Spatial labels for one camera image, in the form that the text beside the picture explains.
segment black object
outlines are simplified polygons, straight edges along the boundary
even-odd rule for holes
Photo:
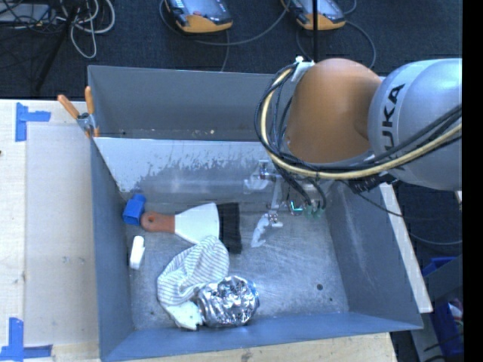
[[[242,252],[242,236],[240,235],[240,207],[231,202],[218,204],[220,218],[220,240],[230,253]]]
[[[359,194],[374,189],[382,183],[393,183],[395,181],[396,178],[388,173],[382,176],[379,174],[374,174],[372,176],[366,176],[358,179],[350,179],[347,181],[347,185],[354,193]]]
[[[169,14],[185,33],[228,29],[233,19],[223,0],[165,0]]]

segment blue tape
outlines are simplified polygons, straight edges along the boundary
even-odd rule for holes
[[[2,346],[0,360],[15,360],[23,362],[24,358],[50,357],[52,345],[38,347],[23,347],[23,321],[17,318],[9,319],[8,346]]]
[[[15,142],[27,139],[27,122],[49,122],[50,112],[29,112],[29,107],[17,102],[17,121],[15,127]]]

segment crumpled foil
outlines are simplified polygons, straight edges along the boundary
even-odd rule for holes
[[[228,276],[209,283],[196,295],[196,305],[208,327],[236,327],[246,324],[260,305],[258,292],[251,281]]]

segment brush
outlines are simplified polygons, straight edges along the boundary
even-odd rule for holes
[[[148,232],[174,233],[193,244],[216,236],[230,253],[242,251],[240,209],[235,202],[202,204],[178,214],[147,211],[140,224]]]

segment handheld device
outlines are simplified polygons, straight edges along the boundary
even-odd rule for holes
[[[304,29],[313,30],[312,0],[280,0]],[[334,0],[317,0],[317,29],[340,28],[346,23],[344,13]]]
[[[205,34],[228,29],[233,19],[223,0],[165,0],[166,8],[186,34]]]

